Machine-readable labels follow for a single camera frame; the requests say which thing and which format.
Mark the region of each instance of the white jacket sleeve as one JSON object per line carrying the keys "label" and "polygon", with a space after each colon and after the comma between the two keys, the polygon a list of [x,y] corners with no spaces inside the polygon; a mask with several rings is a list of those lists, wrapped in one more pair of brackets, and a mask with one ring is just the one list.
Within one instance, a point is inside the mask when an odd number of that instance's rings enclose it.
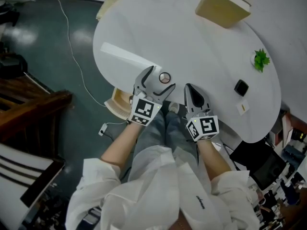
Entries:
{"label": "white jacket sleeve", "polygon": [[118,166],[100,159],[84,160],[83,176],[68,205],[65,223],[67,230],[75,230],[87,211],[100,206],[106,194],[120,185],[119,174]]}
{"label": "white jacket sleeve", "polygon": [[248,175],[249,171],[225,172],[211,181],[211,193],[225,202],[238,229],[258,230],[259,220],[249,201]]}

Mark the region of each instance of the dark gray floor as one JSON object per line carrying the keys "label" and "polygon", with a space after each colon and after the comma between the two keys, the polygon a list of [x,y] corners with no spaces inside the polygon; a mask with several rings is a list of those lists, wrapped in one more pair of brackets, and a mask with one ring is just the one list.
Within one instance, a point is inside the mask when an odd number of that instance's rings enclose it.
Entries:
{"label": "dark gray floor", "polygon": [[[102,3],[87,0],[61,0],[70,22],[73,51],[83,69],[85,83],[100,103],[111,97],[111,86],[100,74],[93,56],[93,36]],[[16,5],[20,18],[15,27],[6,25],[2,41],[11,51],[22,55],[28,71],[54,91],[73,93],[72,105],[61,117],[59,154],[66,160],[56,182],[70,196],[82,175],[84,158],[99,157],[111,143],[99,136],[104,122],[123,122],[99,106],[85,91],[78,66],[71,57],[67,24],[57,0],[30,1]],[[116,137],[125,125],[109,125]]]}

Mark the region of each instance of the cardboard box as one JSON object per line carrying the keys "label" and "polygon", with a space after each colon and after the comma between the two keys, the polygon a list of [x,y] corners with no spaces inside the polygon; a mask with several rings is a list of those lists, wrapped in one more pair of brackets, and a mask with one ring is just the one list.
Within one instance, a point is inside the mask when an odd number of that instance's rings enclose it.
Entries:
{"label": "cardboard box", "polygon": [[251,5],[245,0],[201,0],[195,13],[224,28],[229,28],[250,15]]}

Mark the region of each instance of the white table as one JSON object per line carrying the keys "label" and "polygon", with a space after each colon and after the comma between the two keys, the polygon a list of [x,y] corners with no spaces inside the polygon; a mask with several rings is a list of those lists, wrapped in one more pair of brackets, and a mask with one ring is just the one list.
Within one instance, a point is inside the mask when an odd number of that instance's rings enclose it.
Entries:
{"label": "white table", "polygon": [[[170,73],[169,84],[176,83],[169,101],[184,104],[185,84],[195,84],[208,93],[222,122],[244,141],[256,142],[268,134],[280,110],[281,91],[272,59],[263,73],[256,71],[251,54],[260,48],[266,51],[257,35],[244,22],[224,29],[197,16],[199,1],[117,1],[97,25],[96,64],[109,83],[132,92],[136,76],[154,63],[160,72]],[[162,90],[167,84],[159,82],[158,74],[152,81]],[[249,85],[244,97],[234,91],[239,79]],[[243,99],[250,109],[240,116],[236,104]]]}

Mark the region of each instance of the person's leg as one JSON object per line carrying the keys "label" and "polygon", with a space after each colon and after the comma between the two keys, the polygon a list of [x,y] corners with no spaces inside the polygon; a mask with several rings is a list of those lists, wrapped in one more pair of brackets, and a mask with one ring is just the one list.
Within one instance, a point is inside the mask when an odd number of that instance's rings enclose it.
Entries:
{"label": "person's leg", "polygon": [[197,160],[196,146],[187,142],[186,137],[180,130],[180,117],[172,111],[168,112],[165,117],[165,125],[165,144],[173,151],[176,147],[180,147],[184,151],[191,153]]}
{"label": "person's leg", "polygon": [[135,145],[133,158],[142,150],[155,146],[165,144],[165,122],[161,110],[154,117],[152,122],[145,127],[140,134]]}

